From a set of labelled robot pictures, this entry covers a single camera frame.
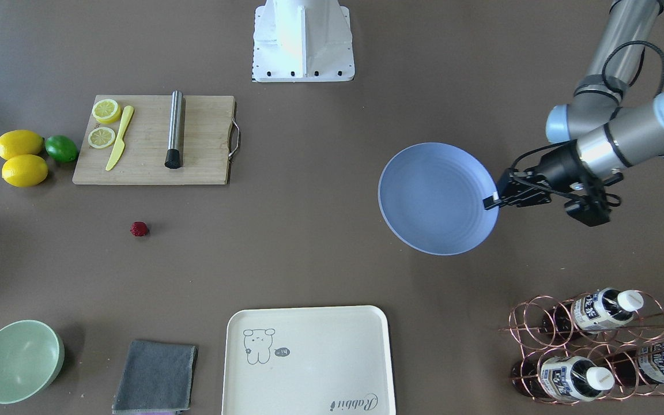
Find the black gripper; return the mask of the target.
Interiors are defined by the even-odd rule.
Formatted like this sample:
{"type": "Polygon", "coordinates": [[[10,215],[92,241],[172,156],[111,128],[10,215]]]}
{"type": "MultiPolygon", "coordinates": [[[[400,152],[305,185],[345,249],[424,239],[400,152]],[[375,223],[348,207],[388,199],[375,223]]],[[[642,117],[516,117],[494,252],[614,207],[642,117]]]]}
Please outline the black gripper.
{"type": "Polygon", "coordinates": [[[615,173],[609,179],[599,179],[583,165],[574,142],[545,145],[517,157],[496,182],[496,194],[483,199],[482,204],[485,210],[523,208],[548,204],[552,196],[569,202],[578,196],[605,192],[610,207],[619,207],[622,199],[605,188],[623,178],[622,173],[615,173]]]}

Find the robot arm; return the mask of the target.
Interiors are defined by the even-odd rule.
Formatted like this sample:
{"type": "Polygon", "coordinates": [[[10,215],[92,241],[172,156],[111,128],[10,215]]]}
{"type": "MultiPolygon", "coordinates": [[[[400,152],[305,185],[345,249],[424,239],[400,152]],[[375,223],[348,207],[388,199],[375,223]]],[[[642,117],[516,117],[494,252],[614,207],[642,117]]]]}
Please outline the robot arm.
{"type": "Polygon", "coordinates": [[[620,197],[606,188],[624,178],[624,170],[664,158],[664,82],[651,102],[636,108],[621,102],[634,84],[644,52],[654,49],[648,35],[662,1],[614,1],[603,37],[577,84],[572,103],[557,105],[546,121],[549,145],[535,167],[508,167],[484,208],[527,207],[564,197],[575,220],[606,223],[620,197]]]}

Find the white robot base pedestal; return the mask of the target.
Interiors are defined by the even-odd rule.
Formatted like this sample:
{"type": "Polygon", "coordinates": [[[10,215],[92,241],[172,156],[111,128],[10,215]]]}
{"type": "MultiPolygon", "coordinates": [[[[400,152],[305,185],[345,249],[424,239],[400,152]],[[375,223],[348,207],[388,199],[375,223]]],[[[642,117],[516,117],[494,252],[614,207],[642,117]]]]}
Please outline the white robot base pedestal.
{"type": "Polygon", "coordinates": [[[354,79],[350,10],[337,1],[266,1],[255,9],[251,79],[346,82],[354,79]]]}

